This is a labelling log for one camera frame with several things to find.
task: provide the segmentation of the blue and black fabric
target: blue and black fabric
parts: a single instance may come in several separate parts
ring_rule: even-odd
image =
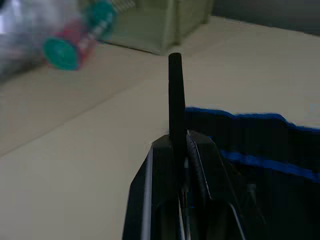
[[[274,239],[319,239],[320,130],[279,114],[238,114],[187,107],[185,124],[212,138],[255,189]]]

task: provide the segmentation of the beige table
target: beige table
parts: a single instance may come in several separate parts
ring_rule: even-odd
[[[186,103],[319,127],[319,49],[318,37],[213,17],[178,48]],[[44,67],[1,87],[1,240],[121,239],[130,183],[168,131],[167,67],[99,46],[79,72]]]

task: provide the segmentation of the black fabric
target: black fabric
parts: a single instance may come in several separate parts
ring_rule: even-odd
[[[211,136],[220,150],[320,173],[320,131],[300,130],[280,118],[234,118],[204,111],[187,111],[185,122],[188,129]]]
[[[281,117],[255,117],[187,110],[186,127],[211,138],[219,150],[259,156],[320,173],[319,131],[295,127]],[[272,239],[313,240],[320,236],[320,184],[271,168],[233,163],[249,186]]]

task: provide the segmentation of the teal bottle cap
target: teal bottle cap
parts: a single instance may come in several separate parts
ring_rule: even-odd
[[[43,46],[47,61],[58,69],[76,70],[80,56],[77,49],[67,40],[50,37]]]

